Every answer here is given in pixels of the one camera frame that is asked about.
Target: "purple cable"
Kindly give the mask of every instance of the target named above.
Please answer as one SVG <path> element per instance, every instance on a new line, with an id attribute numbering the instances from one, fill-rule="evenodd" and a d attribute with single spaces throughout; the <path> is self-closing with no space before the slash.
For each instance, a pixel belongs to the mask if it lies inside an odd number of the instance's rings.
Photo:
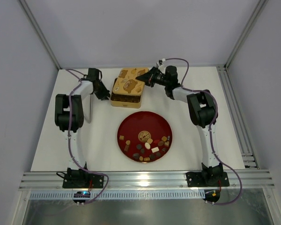
<path id="1" fill-rule="evenodd" d="M 205 91 L 205 90 L 192 90 L 192 89 L 188 89 L 188 88 L 185 88 L 183 87 L 183 82 L 184 82 L 184 79 L 186 78 L 186 75 L 187 75 L 187 72 L 188 72 L 188 69 L 189 69 L 189 63 L 187 60 L 185 59 L 182 59 L 182 58 L 168 58 L 168 59 L 165 59 L 166 61 L 168 60 L 182 60 L 184 62 L 187 63 L 187 69 L 186 69 L 186 72 L 185 72 L 185 75 L 183 76 L 182 78 L 182 82 L 181 82 L 181 87 L 184 89 L 184 90 L 188 90 L 188 91 L 192 91 L 192 92 L 203 92 L 203 93 L 206 93 L 208 94 L 214 101 L 214 104 L 215 104 L 215 115 L 214 115 L 214 118 L 212 119 L 211 123 L 209 124 L 209 134 L 210 134 L 210 144 L 211 144 L 211 149 L 212 149 L 212 152 L 215 156 L 215 158 L 217 159 L 217 161 L 219 161 L 220 163 L 222 163 L 223 165 L 225 165 L 226 167 L 228 167 L 233 173 L 235 173 L 235 175 L 237 176 L 238 180 L 239 180 L 239 186 L 240 186 L 240 190 L 239 190 L 239 193 L 237 195 L 237 197 L 235 199 L 233 199 L 232 201 L 230 202 L 225 202 L 225 203 L 212 203 L 212 202 L 208 202 L 210 204 L 214 204 L 214 205 L 229 205 L 231 203 L 234 203 L 235 201 L 237 201 L 240 196 L 242 195 L 242 192 L 243 192 L 243 184 L 242 184 L 242 181 L 238 175 L 238 173 L 229 165 L 227 165 L 226 163 L 222 162 L 220 160 L 220 158 L 217 156 L 217 154 L 215 153 L 215 150 L 214 150 L 214 143 L 213 143 L 213 139 L 212 139 L 212 129 L 211 129 L 211 126 L 212 124 L 215 122 L 216 120 L 216 117 L 217 117 L 217 114 L 218 114 L 218 105 L 217 105 L 217 102 L 216 102 L 216 99 L 214 98 L 214 96 L 209 93 L 208 91 Z"/>
<path id="2" fill-rule="evenodd" d="M 74 70 L 74 69 L 66 69 L 67 72 L 69 72 L 70 74 L 72 74 L 73 76 L 75 76 L 78 80 L 79 80 L 79 84 L 70 92 L 69 94 L 69 108 L 70 108 L 70 120 L 69 120 L 69 128 L 68 128 L 68 131 L 67 131 L 67 136 L 68 136 L 68 148 L 69 148 L 69 153 L 70 153 L 70 156 L 71 156 L 71 159 L 73 160 L 73 162 L 76 164 L 76 166 L 78 166 L 78 168 L 82 169 L 83 171 L 87 172 L 87 173 L 93 173 L 93 174 L 96 174 L 96 175 L 100 175 L 100 176 L 104 176 L 107 178 L 107 181 L 106 181 L 106 184 L 104 185 L 104 187 L 102 188 L 102 190 L 98 193 L 98 195 L 96 197 L 94 197 L 93 199 L 85 202 L 84 204 L 89 204 L 89 203 L 92 203 L 94 200 L 96 200 L 101 194 L 102 192 L 106 189 L 107 187 L 107 184 L 109 182 L 109 177 L 107 174 L 105 173 L 100 173 L 100 172 L 94 172 L 94 171 L 90 171 L 90 170 L 87 170 L 87 169 L 84 169 L 82 166 L 80 166 L 78 164 L 78 162 L 76 161 L 75 157 L 73 156 L 72 154 L 72 150 L 71 150 L 71 126 L 72 126 L 72 94 L 74 93 L 74 91 L 76 91 L 80 86 L 81 86 L 81 79 L 75 75 L 74 73 L 72 73 L 70 70 L 72 71 L 75 71 L 75 72 L 78 72 L 82 75 L 84 75 L 83 73 L 77 71 L 77 70 Z"/>

